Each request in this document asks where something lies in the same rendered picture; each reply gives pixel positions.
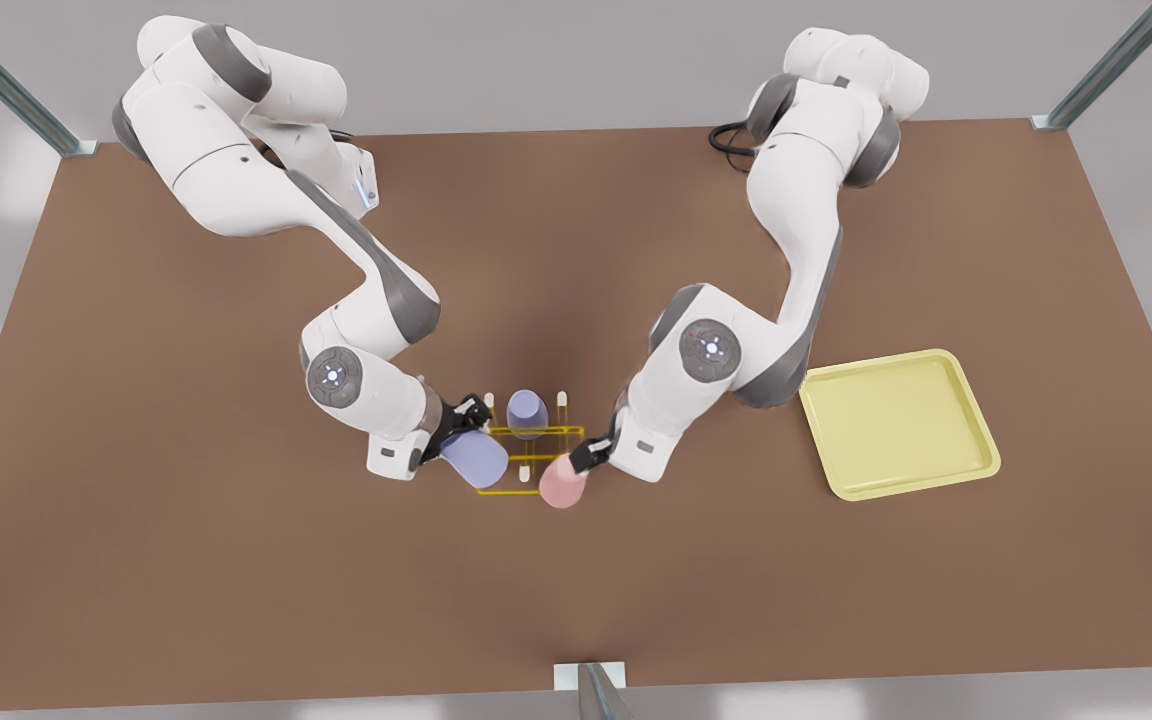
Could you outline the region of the large lavender cup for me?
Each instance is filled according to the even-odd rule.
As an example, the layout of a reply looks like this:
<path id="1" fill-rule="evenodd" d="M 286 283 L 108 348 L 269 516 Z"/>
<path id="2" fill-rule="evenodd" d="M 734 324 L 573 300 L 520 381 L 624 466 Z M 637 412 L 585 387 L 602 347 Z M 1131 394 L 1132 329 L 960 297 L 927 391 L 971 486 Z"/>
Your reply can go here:
<path id="1" fill-rule="evenodd" d="M 450 435 L 440 446 L 440 454 L 473 488 L 494 486 L 509 465 L 506 448 L 480 430 Z"/>

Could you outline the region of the yellow transparent cup rack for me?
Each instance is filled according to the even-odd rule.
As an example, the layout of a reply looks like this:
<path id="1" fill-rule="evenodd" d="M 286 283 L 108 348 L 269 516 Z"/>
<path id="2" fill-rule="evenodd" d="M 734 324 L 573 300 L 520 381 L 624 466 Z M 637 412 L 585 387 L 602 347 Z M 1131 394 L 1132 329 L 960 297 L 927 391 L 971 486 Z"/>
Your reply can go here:
<path id="1" fill-rule="evenodd" d="M 539 497 L 539 478 L 550 462 L 573 450 L 575 445 L 585 439 L 585 429 L 573 424 L 568 393 L 564 389 L 558 391 L 553 404 L 547 406 L 550 423 L 544 427 L 511 427 L 508 423 L 498 427 L 492 393 L 484 397 L 484 402 L 492 414 L 492 420 L 484 430 L 506 446 L 508 462 L 503 477 L 494 486 L 475 488 L 476 495 Z"/>

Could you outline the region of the silver frame post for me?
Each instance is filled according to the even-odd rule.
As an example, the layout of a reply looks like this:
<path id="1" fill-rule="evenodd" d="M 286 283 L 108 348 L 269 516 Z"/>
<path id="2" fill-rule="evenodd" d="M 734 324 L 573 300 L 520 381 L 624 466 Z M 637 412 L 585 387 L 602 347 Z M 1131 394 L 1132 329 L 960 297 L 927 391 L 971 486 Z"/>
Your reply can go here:
<path id="1" fill-rule="evenodd" d="M 83 158 L 94 156 L 99 149 L 97 141 L 81 141 L 70 132 L 35 94 L 31 94 L 0 65 L 0 103 L 10 109 L 15 118 L 22 120 L 32 132 L 46 142 L 61 158 Z"/>
<path id="2" fill-rule="evenodd" d="M 1039 132 L 1069 129 L 1151 45 L 1152 1 L 1053 109 L 1029 118 L 1030 127 Z"/>
<path id="3" fill-rule="evenodd" d="M 634 720 L 622 689 L 626 662 L 579 662 L 553 666 L 554 691 L 575 691 L 579 720 Z"/>

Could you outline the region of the pink cup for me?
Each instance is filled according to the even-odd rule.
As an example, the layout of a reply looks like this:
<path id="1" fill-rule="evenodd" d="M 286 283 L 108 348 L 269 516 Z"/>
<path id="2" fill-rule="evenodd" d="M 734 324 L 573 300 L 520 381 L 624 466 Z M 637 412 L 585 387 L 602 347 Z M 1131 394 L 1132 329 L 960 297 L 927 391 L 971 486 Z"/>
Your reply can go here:
<path id="1" fill-rule="evenodd" d="M 581 500 L 588 483 L 588 471 L 576 471 L 571 454 L 550 462 L 538 482 L 539 495 L 554 509 L 568 509 Z"/>

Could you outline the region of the small lavender cup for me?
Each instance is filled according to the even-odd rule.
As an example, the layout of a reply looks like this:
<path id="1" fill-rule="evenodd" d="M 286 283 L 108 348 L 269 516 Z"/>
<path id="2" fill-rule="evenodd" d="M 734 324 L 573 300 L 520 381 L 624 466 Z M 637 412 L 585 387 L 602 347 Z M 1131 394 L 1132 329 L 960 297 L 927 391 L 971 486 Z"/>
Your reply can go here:
<path id="1" fill-rule="evenodd" d="M 511 393 L 506 407 L 506 424 L 518 439 L 539 438 L 550 427 L 550 414 L 543 397 L 531 389 Z"/>

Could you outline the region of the pale yellow tray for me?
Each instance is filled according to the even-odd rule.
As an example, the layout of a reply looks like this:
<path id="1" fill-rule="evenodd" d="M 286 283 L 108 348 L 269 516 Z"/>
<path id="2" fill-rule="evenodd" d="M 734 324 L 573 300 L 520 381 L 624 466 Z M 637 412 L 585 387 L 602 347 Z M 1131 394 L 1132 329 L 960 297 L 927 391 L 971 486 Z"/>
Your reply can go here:
<path id="1" fill-rule="evenodd" d="M 797 396 L 842 500 L 952 486 L 1001 468 L 963 366 L 943 348 L 810 369 Z"/>

